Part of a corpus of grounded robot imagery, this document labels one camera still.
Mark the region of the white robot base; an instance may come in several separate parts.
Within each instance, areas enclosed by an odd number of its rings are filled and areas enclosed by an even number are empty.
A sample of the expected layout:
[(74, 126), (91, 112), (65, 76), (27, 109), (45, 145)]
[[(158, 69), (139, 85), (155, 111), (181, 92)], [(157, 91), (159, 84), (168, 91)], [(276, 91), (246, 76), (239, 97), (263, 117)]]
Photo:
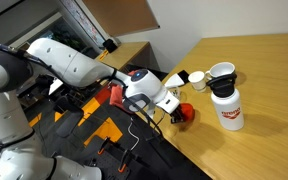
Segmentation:
[(101, 180), (98, 167), (63, 156), (45, 157), (33, 139), (0, 151), (0, 180)]

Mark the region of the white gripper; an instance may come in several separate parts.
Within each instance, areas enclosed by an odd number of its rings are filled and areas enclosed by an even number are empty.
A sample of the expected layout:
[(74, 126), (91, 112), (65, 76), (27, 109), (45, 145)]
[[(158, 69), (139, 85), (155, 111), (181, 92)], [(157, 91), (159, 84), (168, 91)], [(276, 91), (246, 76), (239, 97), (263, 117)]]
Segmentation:
[(184, 122), (184, 114), (180, 109), (176, 109), (180, 104), (180, 101), (168, 91), (165, 97), (157, 103), (157, 106), (163, 109), (168, 114), (171, 114), (171, 124)]

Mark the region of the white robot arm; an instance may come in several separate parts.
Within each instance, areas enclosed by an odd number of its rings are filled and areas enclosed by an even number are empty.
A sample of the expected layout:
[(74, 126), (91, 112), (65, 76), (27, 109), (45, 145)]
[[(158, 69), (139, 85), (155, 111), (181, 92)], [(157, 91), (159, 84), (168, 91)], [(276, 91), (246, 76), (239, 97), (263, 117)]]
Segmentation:
[(183, 119), (180, 101), (150, 71), (140, 69), (128, 75), (62, 43), (40, 38), (25, 51), (0, 44), (0, 146), (32, 132), (16, 90), (42, 73), (74, 88), (87, 87), (97, 80), (112, 81), (123, 87), (126, 110), (138, 112), (152, 103), (172, 118)]

